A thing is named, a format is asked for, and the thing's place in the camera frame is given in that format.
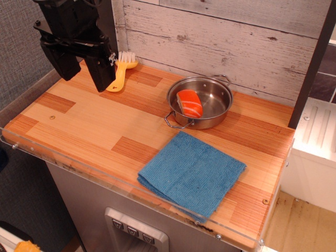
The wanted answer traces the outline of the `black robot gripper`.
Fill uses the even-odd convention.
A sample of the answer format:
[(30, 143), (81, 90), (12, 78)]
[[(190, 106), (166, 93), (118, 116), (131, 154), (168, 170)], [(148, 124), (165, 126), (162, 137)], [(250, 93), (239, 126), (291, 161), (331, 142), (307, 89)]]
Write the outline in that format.
[(45, 19), (35, 21), (34, 28), (40, 32), (41, 48), (58, 74), (69, 81), (81, 70), (76, 56), (84, 57), (97, 91), (105, 91), (116, 75), (115, 54), (109, 38), (98, 27), (102, 1), (35, 3)]

